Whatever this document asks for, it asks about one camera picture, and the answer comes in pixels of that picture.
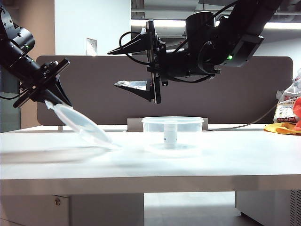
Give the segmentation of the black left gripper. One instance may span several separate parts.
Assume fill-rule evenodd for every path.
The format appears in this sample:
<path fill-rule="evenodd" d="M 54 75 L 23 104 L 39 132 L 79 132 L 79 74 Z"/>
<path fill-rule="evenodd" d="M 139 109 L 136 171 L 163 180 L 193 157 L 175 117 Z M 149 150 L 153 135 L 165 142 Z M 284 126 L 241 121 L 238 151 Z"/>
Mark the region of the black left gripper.
<path fill-rule="evenodd" d="M 41 66 L 34 61 L 30 62 L 24 71 L 24 77 L 20 79 L 25 93 L 15 101 L 13 107 L 21 107 L 28 100 L 41 103 L 49 101 L 53 105 L 64 102 L 72 107 L 59 80 L 59 73 L 69 65 L 66 58 L 61 62 L 49 62 Z"/>

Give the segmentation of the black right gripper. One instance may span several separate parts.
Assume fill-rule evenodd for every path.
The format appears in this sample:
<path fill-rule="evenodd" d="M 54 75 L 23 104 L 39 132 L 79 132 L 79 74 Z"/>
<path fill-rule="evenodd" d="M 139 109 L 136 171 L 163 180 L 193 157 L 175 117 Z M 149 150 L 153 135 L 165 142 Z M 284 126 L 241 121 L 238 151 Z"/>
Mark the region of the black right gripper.
<path fill-rule="evenodd" d="M 127 34 L 136 34 L 136 36 L 128 43 L 121 45 L 121 40 Z M 148 101 L 152 100 L 155 104 L 161 103 L 161 86 L 167 85 L 167 78 L 163 72 L 161 61 L 166 53 L 166 44 L 157 35 L 154 21 L 148 20 L 146 28 L 142 28 L 141 32 L 126 32 L 119 38 L 119 47 L 109 51 L 108 55 L 120 55 L 142 52 L 147 50 L 147 59 L 149 65 L 147 71 L 151 73 L 151 80 L 146 81 L 118 81 L 114 86 L 134 93 Z"/>

